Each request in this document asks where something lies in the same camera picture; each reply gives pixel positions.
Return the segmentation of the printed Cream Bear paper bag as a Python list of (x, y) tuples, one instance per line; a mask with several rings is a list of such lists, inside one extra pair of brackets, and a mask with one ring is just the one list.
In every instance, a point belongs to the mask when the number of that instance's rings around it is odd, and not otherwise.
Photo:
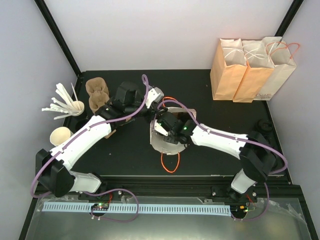
[[(182, 127), (188, 127), (190, 125), (189, 120), (191, 117), (197, 116), (197, 111), (195, 109), (184, 109), (181, 107), (166, 106), (169, 101), (175, 101), (173, 97), (165, 96), (162, 98), (162, 102), (156, 107), (158, 113), (152, 119), (150, 123), (150, 144), (151, 146), (160, 153), (160, 162), (164, 170), (170, 174), (177, 171), (180, 160), (181, 152), (184, 151), (188, 145), (171, 144), (163, 140), (164, 136), (157, 133), (154, 129), (154, 120), (157, 120), (161, 126), (169, 133), (170, 131), (177, 132)], [(168, 169), (164, 163), (164, 156), (177, 156), (177, 163), (173, 170)]]

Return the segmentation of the stack of white paper cups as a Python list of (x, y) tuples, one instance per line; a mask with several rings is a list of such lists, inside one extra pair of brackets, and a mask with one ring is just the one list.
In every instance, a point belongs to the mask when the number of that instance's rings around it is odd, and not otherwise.
[(52, 131), (49, 141), (52, 145), (59, 146), (72, 136), (73, 132), (69, 128), (61, 126)]

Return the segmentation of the black paper cup stack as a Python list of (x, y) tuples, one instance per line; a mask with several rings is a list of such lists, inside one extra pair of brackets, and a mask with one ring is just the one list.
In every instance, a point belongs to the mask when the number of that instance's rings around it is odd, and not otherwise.
[(81, 119), (75, 124), (75, 131), (79, 131), (83, 126), (88, 123), (88, 119)]

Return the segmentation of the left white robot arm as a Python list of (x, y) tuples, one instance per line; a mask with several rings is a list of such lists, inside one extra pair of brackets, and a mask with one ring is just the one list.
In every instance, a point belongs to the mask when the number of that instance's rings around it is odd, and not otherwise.
[(86, 151), (118, 126), (137, 117), (149, 120), (156, 114), (164, 94), (158, 87), (149, 85), (146, 75), (142, 81), (145, 94), (141, 94), (134, 83), (123, 82), (115, 96), (101, 106), (80, 130), (62, 144), (49, 151), (41, 149), (36, 154), (36, 175), (30, 187), (32, 196), (37, 183), (58, 198), (69, 192), (88, 193), (97, 200), (107, 195), (107, 186), (96, 174), (75, 172), (72, 168)]

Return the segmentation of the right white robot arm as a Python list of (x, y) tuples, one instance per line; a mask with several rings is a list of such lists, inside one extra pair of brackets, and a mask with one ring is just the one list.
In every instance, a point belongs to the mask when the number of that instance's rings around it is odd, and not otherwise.
[(254, 184), (266, 182), (276, 163), (273, 149), (260, 133), (235, 134), (210, 128), (187, 112), (163, 112), (156, 117), (154, 130), (168, 137), (169, 144), (208, 147), (238, 159), (241, 169), (227, 189), (228, 198), (234, 202)]

